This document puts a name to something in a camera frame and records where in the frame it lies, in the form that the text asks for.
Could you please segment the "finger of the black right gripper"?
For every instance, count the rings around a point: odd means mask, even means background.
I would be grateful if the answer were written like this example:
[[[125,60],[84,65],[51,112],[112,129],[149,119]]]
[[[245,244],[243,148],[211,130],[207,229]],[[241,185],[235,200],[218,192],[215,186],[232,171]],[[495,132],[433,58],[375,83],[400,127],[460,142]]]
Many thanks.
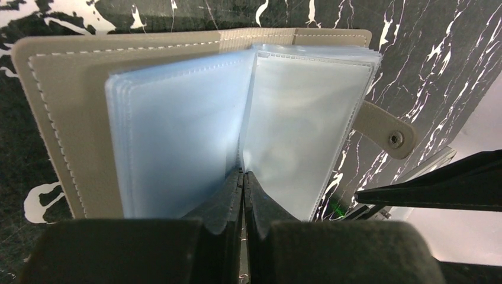
[[[482,151],[408,182],[355,193],[358,203],[501,211],[501,150]]]

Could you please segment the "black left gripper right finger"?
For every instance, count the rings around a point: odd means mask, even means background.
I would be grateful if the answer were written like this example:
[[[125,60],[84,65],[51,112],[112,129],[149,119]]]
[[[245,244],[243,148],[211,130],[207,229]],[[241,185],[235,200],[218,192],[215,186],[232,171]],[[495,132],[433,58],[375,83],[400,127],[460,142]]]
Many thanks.
[[[243,179],[251,283],[444,283],[438,262],[410,224],[306,222],[293,217],[248,172]]]

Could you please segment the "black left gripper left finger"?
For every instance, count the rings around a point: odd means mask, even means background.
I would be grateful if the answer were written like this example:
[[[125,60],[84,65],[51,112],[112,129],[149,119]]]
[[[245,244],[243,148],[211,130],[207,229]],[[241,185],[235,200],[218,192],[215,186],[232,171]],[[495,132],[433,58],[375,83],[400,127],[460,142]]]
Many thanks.
[[[229,174],[178,219],[59,222],[38,240],[21,283],[237,283],[243,177]]]

